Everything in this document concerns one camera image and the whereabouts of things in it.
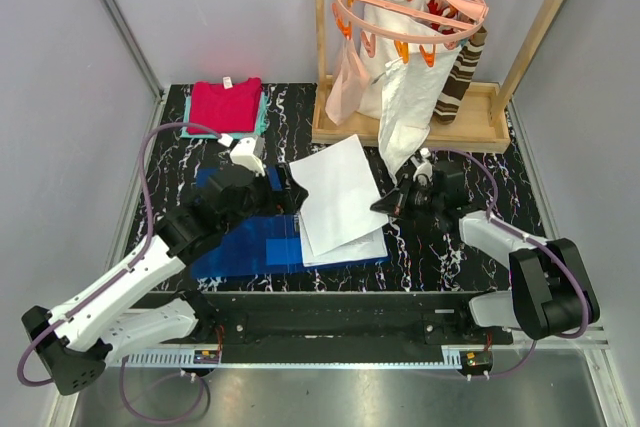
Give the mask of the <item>printed text document sheets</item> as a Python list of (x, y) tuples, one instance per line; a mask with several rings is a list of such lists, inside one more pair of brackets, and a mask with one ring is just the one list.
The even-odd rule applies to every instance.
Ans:
[(300, 241), (302, 263), (305, 267), (377, 261), (388, 257), (384, 233), (381, 228), (319, 255), (313, 253), (304, 227), (301, 229)]

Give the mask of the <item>white paper stack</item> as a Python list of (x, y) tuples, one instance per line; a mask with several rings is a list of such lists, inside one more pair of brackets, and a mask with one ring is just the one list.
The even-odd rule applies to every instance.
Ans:
[(308, 192), (300, 208), (311, 251), (327, 254), (388, 223), (371, 205), (380, 199), (359, 137), (354, 134), (290, 164)]

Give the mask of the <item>blue file folder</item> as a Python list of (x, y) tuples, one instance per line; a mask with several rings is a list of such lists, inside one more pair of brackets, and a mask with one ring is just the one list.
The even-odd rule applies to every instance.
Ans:
[(298, 217), (283, 215), (252, 217), (231, 233), (221, 244), (206, 253), (191, 266), (193, 279), (243, 277), (262, 274), (301, 273), (310, 268), (342, 268), (355, 264), (374, 264), (377, 261), (305, 267), (302, 263), (301, 229)]

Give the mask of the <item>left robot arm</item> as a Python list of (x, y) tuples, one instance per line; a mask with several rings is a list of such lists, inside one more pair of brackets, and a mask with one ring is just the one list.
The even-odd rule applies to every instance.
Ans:
[(167, 340), (208, 341), (216, 319), (195, 292), (123, 321), (121, 315), (156, 285), (217, 248), (252, 217), (291, 215), (308, 198), (286, 164), (258, 173), (227, 165), (191, 196), (153, 221), (144, 240), (102, 277), (53, 308), (21, 317), (30, 340), (17, 367), (28, 387), (54, 385), (63, 396), (91, 385), (112, 360)]

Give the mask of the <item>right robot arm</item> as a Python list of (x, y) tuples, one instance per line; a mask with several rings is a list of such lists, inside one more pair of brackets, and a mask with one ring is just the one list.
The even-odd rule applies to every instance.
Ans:
[(600, 306), (577, 245), (535, 236), (469, 200), (460, 168), (438, 163), (431, 174), (403, 176), (370, 209), (395, 219), (426, 217), (509, 271), (510, 291), (471, 298), (454, 331), (476, 343), (490, 327), (519, 330), (532, 340), (576, 338), (600, 319)]

